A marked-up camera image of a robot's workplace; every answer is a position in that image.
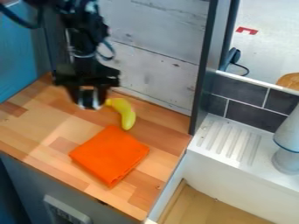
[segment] white wooden wall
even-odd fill
[[[111,28],[123,90],[190,114],[209,3],[99,0]]]

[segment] wooden countertop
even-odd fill
[[[116,187],[106,188],[74,164],[67,153],[109,124],[120,126],[111,108],[86,111],[71,103],[45,75],[0,104],[0,150],[93,199],[145,220],[191,137],[189,117],[145,101],[129,100],[137,113],[129,133],[150,147],[149,155]]]

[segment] dark gray tile backsplash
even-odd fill
[[[271,89],[265,105],[266,109],[289,115],[299,102],[299,96]]]
[[[298,95],[221,75],[215,76],[207,99],[209,113],[271,132],[276,132],[299,102]]]
[[[287,117],[262,108],[256,108],[236,101],[229,101],[226,118],[259,129],[276,132]]]
[[[208,102],[208,112],[217,116],[224,116],[226,111],[227,99],[211,94]]]
[[[267,90],[266,87],[216,75],[212,93],[261,107]]]

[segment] folded cloth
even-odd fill
[[[107,186],[115,186],[149,153],[122,129],[110,125],[69,153],[69,156],[93,173]]]

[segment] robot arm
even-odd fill
[[[43,9],[51,7],[60,15],[66,28],[67,45],[71,64],[58,65],[52,77],[55,85],[64,86],[72,98],[83,109],[99,109],[105,102],[107,91],[119,86],[120,72],[102,65],[96,56],[100,44],[112,53],[112,46],[106,41],[108,27],[99,12],[97,0],[24,0],[38,9],[35,24],[28,23],[0,4],[0,11],[16,23],[30,29],[42,24]]]

